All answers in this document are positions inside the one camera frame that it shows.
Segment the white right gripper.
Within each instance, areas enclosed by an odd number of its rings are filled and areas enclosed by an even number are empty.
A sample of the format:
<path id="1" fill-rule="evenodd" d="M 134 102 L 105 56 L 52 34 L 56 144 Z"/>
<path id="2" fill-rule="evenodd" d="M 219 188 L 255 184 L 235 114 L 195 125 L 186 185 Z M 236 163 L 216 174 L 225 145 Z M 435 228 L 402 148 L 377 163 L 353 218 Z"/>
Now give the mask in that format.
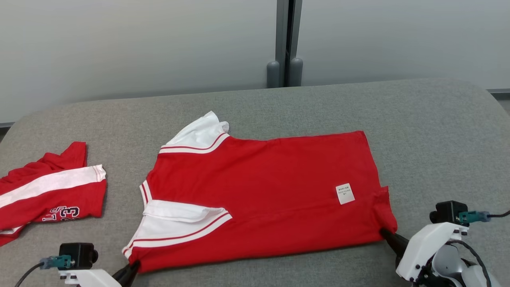
<path id="1" fill-rule="evenodd" d="M 421 266 L 426 265 L 439 249 L 450 240 L 462 240 L 468 227 L 453 223 L 428 224 L 410 238 L 382 228 L 381 236 L 401 261 L 396 273 L 407 281 L 417 279 Z"/>

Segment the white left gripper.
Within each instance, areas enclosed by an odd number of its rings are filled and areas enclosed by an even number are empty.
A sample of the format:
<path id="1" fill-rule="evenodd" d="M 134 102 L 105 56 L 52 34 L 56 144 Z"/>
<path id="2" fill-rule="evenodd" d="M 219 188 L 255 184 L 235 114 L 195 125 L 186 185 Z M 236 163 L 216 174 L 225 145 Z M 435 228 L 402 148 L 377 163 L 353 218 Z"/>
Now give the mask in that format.
<path id="1" fill-rule="evenodd" d="M 113 276 L 104 269 L 72 269 L 60 271 L 61 279 L 73 287 L 131 287 L 140 262 L 128 263 Z"/>

